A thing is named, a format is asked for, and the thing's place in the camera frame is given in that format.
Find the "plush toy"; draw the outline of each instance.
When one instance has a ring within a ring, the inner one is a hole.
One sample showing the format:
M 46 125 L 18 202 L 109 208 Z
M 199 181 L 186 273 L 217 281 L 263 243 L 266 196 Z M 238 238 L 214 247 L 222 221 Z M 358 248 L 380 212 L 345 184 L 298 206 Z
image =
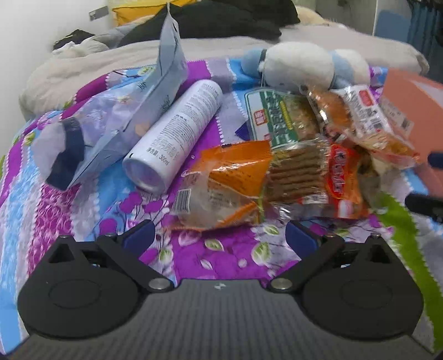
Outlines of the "plush toy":
M 344 49 L 327 52 L 313 43 L 283 42 L 268 50 L 248 51 L 241 68 L 268 86 L 295 92 L 308 84 L 341 89 L 370 82 L 369 65 L 359 53 Z

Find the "white logo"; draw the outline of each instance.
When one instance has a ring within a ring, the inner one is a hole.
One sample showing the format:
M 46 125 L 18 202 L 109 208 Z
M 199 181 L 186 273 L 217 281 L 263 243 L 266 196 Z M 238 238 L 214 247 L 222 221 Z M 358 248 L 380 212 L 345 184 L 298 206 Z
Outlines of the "white logo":
M 219 284 L 217 284 L 217 285 L 214 286 L 214 288 L 216 288 L 217 290 L 221 290 L 221 289 L 223 289 L 224 287 L 226 287 L 226 285 L 223 284 L 222 282 L 220 282 Z

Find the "bed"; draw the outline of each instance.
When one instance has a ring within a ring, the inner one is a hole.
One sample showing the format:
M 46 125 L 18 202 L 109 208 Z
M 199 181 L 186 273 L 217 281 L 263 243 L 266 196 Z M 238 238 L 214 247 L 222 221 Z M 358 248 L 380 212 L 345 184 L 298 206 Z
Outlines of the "bed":
M 282 29 L 281 41 L 312 41 L 326 48 L 349 46 L 351 40 L 372 65 L 396 66 L 426 73 L 427 63 L 412 47 L 383 40 L 382 45 L 340 27 L 298 25 Z M 335 42 L 326 37 L 332 34 Z M 18 133 L 2 163 L 0 183 L 0 351 L 13 350 L 26 339 L 16 309 L 17 294 L 29 274 L 59 234 L 77 241 L 92 241 L 98 235 L 119 233 L 149 219 L 156 226 L 156 241 L 140 260 L 170 278 L 243 279 L 266 283 L 299 261 L 287 245 L 285 222 L 269 220 L 255 227 L 242 226 L 204 233 L 170 231 L 166 226 L 186 171 L 202 149 L 241 139 L 236 129 L 245 121 L 244 92 L 259 85 L 242 73 L 238 57 L 253 47 L 269 43 L 252 38 L 185 39 L 183 48 L 189 76 L 184 91 L 199 79 L 210 78 L 224 91 L 223 104 L 186 160 L 169 192 L 155 197 L 137 189 L 122 170 L 121 161 L 91 181 L 62 192 L 45 184 L 35 165 L 32 142 L 49 123 L 70 117 L 92 96 L 129 78 L 144 74 L 155 63 L 158 41 L 138 43 L 80 58 L 53 58 L 31 76 L 20 100 L 24 113 L 34 116 Z M 404 54 L 400 60 L 393 54 Z M 443 227 L 427 218 L 410 214 L 404 198 L 412 190 L 426 193 L 412 170 L 391 171 L 382 184 L 384 213 L 349 225 L 336 220 L 313 219 L 303 224 L 323 235 L 334 231 L 346 241 L 363 242 L 372 231 L 380 232 L 417 281 L 425 311 L 414 333 L 431 351 L 443 347 Z M 211 248 L 229 249 L 212 251 Z

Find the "orange plastic package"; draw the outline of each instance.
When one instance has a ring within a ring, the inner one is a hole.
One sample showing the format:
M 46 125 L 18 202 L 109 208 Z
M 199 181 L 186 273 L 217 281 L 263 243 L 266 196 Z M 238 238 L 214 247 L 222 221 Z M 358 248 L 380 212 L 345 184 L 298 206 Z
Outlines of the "orange plastic package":
M 302 141 L 274 153 L 264 200 L 284 219 L 367 215 L 357 172 L 361 155 L 327 140 Z
M 223 145 L 201 152 L 177 192 L 174 229 L 205 231 L 260 222 L 260 196 L 272 160 L 269 141 Z
M 347 147 L 354 144 L 397 168 L 419 164 L 419 154 L 396 136 L 381 108 L 365 85 L 328 91 L 311 86 L 308 100 L 317 115 L 322 134 Z

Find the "wall socket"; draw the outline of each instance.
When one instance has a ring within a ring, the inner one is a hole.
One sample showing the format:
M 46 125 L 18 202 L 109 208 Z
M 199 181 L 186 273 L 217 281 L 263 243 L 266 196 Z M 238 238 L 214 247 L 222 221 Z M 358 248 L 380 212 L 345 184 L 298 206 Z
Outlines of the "wall socket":
M 104 6 L 100 9 L 93 10 L 89 13 L 89 20 L 97 20 L 101 17 L 104 17 L 106 15 L 109 15 L 109 9 L 107 6 Z

